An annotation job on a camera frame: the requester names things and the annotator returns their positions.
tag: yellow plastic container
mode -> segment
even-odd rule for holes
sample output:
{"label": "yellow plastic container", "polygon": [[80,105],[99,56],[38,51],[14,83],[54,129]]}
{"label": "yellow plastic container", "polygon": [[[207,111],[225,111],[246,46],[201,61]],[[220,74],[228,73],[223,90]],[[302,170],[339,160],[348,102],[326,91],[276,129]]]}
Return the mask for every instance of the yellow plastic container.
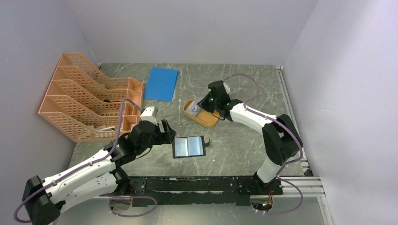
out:
{"label": "yellow plastic container", "polygon": [[184,105],[184,114],[192,119],[193,121],[197,122],[198,124],[205,126],[207,128],[212,128],[217,123],[220,114],[217,111],[214,111],[213,115],[205,110],[201,110],[196,117],[192,116],[191,114],[187,113],[187,108],[189,105],[195,101],[195,99],[189,99]]}

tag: orange basket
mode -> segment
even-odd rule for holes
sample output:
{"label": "orange basket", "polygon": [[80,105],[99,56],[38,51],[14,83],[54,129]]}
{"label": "orange basket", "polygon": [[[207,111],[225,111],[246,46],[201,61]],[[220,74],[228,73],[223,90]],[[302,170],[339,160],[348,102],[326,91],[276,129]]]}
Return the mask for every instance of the orange basket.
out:
{"label": "orange basket", "polygon": [[[62,54],[59,64],[67,60],[66,56],[68,53]],[[99,84],[80,67],[58,66],[39,114],[75,142],[113,140],[116,138],[120,101],[129,98],[137,105],[142,105],[142,83],[134,78],[123,79],[126,82],[118,84],[125,86],[113,86],[115,82]],[[131,131],[138,123],[140,114],[133,104],[125,103],[121,134]],[[104,125],[107,127],[106,131],[98,129]]]}

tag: black cable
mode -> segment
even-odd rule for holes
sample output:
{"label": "black cable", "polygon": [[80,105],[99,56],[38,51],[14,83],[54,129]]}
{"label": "black cable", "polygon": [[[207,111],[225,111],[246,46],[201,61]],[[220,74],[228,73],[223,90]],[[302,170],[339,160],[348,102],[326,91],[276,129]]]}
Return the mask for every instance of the black cable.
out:
{"label": "black cable", "polygon": [[213,115],[212,113],[210,113],[212,116],[214,116],[214,117],[216,117],[217,119],[219,119],[219,120],[225,120],[225,118],[220,118],[220,117],[218,117],[218,116],[215,116],[215,115]]}
{"label": "black cable", "polygon": [[146,155],[148,155],[148,153],[151,152],[152,147],[153,147],[153,145],[151,146],[151,148],[149,149],[149,151],[148,151],[147,153],[145,153],[144,155],[142,155],[142,156],[136,158],[136,160],[139,159],[139,158],[142,158],[142,157],[144,157],[144,156],[146,156]]}

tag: gray marble surface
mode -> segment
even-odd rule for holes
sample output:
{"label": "gray marble surface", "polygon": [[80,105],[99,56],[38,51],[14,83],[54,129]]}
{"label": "gray marble surface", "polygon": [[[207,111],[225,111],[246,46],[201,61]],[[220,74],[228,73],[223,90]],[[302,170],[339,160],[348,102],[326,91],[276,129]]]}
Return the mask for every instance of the gray marble surface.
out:
{"label": "gray marble surface", "polygon": [[[262,135],[245,125],[219,120],[213,128],[206,128],[184,115],[183,106],[191,98],[207,94],[207,85],[231,74],[245,73],[260,85],[260,96],[248,103],[262,112],[280,115],[288,113],[286,99],[273,66],[215,65],[215,64],[143,64],[103,63],[101,71],[109,77],[134,77],[145,86],[152,67],[172,68],[179,71],[171,102],[144,99],[143,105],[156,106],[159,120],[168,120],[177,136],[203,135],[211,139],[206,156],[172,157],[172,146],[154,146],[145,157],[123,166],[128,175],[143,176],[217,176],[253,175],[265,160]],[[227,81],[231,98],[247,100],[255,95],[255,86],[245,77]],[[69,166],[74,166],[103,148],[109,141],[77,143]],[[290,164],[282,176],[302,176],[300,163]]]}

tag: blue sheet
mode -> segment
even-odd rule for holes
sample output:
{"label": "blue sheet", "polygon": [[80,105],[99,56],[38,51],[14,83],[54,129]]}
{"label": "blue sheet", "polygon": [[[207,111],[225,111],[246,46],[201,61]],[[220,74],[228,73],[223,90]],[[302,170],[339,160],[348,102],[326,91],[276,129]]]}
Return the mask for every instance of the blue sheet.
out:
{"label": "blue sheet", "polygon": [[178,70],[153,67],[149,75],[148,85],[145,89],[144,98],[171,102]]}

